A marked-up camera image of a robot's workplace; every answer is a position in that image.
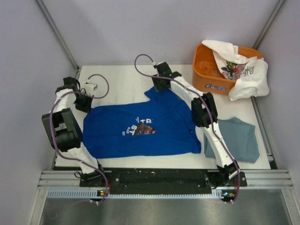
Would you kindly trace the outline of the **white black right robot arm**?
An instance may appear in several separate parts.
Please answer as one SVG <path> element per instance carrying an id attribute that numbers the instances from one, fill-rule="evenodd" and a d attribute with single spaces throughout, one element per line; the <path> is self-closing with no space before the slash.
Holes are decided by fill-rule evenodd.
<path id="1" fill-rule="evenodd" d="M 221 134 L 213 95 L 209 92 L 203 93 L 193 87 L 179 72 L 173 72 L 166 62 L 153 62 L 152 65 L 157 71 L 157 74 L 151 77 L 155 88 L 158 91 L 170 89 L 191 104 L 192 120 L 202 130 L 213 149 L 219 171 L 219 181 L 226 186 L 234 182 L 238 189 L 241 180 L 240 167 L 229 152 Z"/>

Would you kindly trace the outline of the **blue printed t shirt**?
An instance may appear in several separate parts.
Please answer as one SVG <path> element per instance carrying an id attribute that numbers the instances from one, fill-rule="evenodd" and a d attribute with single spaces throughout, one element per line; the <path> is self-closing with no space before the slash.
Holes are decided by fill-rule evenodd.
<path id="1" fill-rule="evenodd" d="M 83 144 L 95 158 L 199 154 L 191 110 L 171 90 L 146 91 L 146 102 L 93 108 L 83 121 Z"/>

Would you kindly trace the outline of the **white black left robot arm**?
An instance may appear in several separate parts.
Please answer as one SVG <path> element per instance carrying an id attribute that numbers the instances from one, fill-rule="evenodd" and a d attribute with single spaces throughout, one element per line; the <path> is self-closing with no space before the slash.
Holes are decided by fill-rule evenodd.
<path id="1" fill-rule="evenodd" d="M 108 180 L 102 165 L 83 144 L 83 133 L 73 109 L 85 114 L 91 112 L 94 91 L 97 85 L 86 82 L 83 86 L 73 77 L 63 79 L 64 84 L 56 89 L 56 100 L 48 114 L 41 118 L 51 146 L 57 154 L 69 161 L 75 161 L 81 171 L 75 176 L 81 187 L 108 187 Z"/>

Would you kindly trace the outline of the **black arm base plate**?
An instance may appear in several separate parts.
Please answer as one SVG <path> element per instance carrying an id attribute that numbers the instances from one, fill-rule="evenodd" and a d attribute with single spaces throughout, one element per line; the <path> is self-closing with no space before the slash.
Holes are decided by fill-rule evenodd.
<path id="1" fill-rule="evenodd" d="M 104 174 L 112 195 L 210 194 L 218 187 L 235 188 L 234 181 L 225 184 L 217 170 L 106 168 Z M 247 186 L 244 172 L 240 177 L 240 186 Z"/>

